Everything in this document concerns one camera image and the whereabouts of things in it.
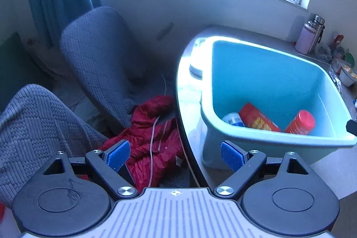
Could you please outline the red black box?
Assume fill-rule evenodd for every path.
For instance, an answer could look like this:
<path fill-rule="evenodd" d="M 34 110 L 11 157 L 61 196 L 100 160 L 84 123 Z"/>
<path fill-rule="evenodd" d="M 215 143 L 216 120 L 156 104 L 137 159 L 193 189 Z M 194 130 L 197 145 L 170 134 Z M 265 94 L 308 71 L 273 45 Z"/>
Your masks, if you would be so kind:
<path fill-rule="evenodd" d="M 341 35 L 341 34 L 337 35 L 334 38 L 333 42 L 330 45 L 330 48 L 331 48 L 332 51 L 335 50 L 340 45 L 340 43 L 342 42 L 343 38 L 344 38 L 344 36 Z"/>

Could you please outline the red down jacket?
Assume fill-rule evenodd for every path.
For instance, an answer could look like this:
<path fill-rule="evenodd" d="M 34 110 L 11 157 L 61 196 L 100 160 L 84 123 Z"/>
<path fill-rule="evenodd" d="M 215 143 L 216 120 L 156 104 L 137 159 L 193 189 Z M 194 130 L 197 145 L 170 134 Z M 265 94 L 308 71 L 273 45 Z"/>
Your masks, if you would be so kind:
<path fill-rule="evenodd" d="M 184 158 L 176 118 L 159 122 L 173 107 L 171 96 L 149 99 L 135 108 L 129 128 L 99 147 L 105 151 L 121 140 L 129 141 L 130 156 L 126 165 L 139 192 L 146 187 L 157 187 L 165 176 L 177 169 L 177 159 Z"/>

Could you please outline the grey knit chair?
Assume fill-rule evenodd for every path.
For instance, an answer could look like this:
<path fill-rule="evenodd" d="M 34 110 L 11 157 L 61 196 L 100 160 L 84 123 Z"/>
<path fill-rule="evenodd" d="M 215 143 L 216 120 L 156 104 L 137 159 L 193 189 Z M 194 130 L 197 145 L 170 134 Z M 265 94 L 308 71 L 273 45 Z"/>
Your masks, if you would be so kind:
<path fill-rule="evenodd" d="M 62 33 L 60 51 L 88 99 L 105 117 L 113 137 L 131 126 L 136 107 L 158 95 L 174 98 L 173 109 L 159 122 L 175 118 L 171 74 L 161 71 L 145 54 L 114 9 L 99 7 L 73 21 Z M 174 173 L 165 176 L 158 187 L 189 185 L 185 156 L 176 164 Z"/>

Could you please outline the pink water bottle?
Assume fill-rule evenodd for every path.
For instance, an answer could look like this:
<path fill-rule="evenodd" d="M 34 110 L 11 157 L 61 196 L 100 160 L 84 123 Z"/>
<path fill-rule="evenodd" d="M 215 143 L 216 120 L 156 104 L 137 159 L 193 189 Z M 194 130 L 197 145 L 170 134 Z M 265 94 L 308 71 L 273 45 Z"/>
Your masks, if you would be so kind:
<path fill-rule="evenodd" d="M 295 49 L 301 54 L 307 54 L 312 46 L 316 32 L 315 23 L 313 21 L 306 22 L 295 44 Z"/>

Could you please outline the red snack box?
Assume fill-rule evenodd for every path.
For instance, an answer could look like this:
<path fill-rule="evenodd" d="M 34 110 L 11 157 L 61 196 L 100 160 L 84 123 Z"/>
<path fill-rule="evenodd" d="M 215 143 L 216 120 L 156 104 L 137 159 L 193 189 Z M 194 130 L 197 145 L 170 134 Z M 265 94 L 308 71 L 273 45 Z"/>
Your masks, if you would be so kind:
<path fill-rule="evenodd" d="M 251 103 L 245 104 L 240 110 L 239 115 L 246 127 L 274 132 L 281 131 L 275 123 Z"/>

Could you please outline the red lid jar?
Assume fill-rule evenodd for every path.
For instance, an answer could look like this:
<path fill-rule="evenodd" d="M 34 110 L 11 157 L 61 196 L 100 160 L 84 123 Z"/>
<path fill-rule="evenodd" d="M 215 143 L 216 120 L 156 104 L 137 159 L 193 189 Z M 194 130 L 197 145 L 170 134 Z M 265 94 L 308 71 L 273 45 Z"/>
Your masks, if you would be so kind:
<path fill-rule="evenodd" d="M 285 133 L 298 135 L 308 135 L 315 128 L 315 119 L 313 115 L 306 110 L 300 110 L 295 118 L 286 127 Z"/>

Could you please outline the white bowl with food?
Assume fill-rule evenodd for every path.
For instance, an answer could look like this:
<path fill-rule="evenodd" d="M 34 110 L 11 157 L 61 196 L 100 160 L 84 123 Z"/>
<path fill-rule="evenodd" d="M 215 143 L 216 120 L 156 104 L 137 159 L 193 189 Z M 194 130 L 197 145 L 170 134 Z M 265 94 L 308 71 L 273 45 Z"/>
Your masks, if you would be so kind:
<path fill-rule="evenodd" d="M 356 82 L 356 73 L 354 73 L 349 65 L 342 65 L 339 79 L 346 87 L 350 87 Z"/>

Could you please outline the teal plastic storage bin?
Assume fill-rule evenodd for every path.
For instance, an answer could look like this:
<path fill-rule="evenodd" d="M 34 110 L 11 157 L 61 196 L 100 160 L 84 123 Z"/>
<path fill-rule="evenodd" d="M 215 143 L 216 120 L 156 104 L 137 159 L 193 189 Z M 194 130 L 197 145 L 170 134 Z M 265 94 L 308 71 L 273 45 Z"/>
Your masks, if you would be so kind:
<path fill-rule="evenodd" d="M 207 38 L 201 50 L 201 116 L 208 129 L 201 154 L 204 165 L 226 169 L 220 153 L 226 140 L 271 157 L 293 151 L 309 164 L 356 144 L 356 137 L 346 131 L 349 110 L 322 67 L 273 48 L 223 36 Z M 232 126 L 222 120 L 226 114 L 240 112 L 247 103 L 281 131 Z M 313 115 L 315 128 L 308 135 L 285 133 L 300 110 Z"/>

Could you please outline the blue white can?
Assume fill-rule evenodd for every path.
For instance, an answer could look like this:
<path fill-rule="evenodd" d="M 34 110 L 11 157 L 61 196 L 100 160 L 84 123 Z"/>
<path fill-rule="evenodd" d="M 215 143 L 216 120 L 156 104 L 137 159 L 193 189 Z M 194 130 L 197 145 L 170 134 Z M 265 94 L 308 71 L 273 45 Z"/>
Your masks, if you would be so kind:
<path fill-rule="evenodd" d="M 228 123 L 233 126 L 238 126 L 238 127 L 245 127 L 245 124 L 243 123 L 239 113 L 237 112 L 231 112 L 229 114 L 226 114 L 222 120 L 225 123 Z"/>

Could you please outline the steel thermos bottle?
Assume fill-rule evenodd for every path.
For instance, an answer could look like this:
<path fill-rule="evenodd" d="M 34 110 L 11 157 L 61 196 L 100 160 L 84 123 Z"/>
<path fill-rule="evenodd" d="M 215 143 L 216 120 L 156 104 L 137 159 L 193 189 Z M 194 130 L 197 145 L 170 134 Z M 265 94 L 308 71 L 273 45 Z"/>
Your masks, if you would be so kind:
<path fill-rule="evenodd" d="M 316 28 L 316 35 L 313 40 L 313 45 L 320 43 L 323 31 L 325 29 L 325 19 L 317 14 L 313 16 L 312 19 L 314 26 Z"/>

